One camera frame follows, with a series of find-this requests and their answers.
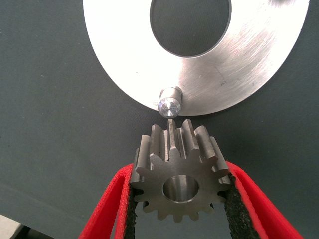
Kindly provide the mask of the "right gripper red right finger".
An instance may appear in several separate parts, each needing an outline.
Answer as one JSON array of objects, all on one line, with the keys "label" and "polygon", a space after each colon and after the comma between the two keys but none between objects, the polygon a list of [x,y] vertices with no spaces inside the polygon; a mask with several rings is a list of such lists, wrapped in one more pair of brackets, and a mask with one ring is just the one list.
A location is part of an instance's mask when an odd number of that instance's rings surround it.
[{"label": "right gripper red right finger", "polygon": [[234,183],[225,204],[232,238],[302,238],[244,170],[231,162],[227,165]]}]

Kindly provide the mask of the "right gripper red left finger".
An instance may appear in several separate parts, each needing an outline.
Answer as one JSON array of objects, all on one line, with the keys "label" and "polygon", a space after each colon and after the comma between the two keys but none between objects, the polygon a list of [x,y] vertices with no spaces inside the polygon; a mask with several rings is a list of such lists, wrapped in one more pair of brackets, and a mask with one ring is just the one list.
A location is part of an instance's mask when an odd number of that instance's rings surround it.
[{"label": "right gripper red left finger", "polygon": [[100,201],[81,232],[80,239],[123,239],[127,227],[130,179],[133,164],[121,168],[104,191]]}]

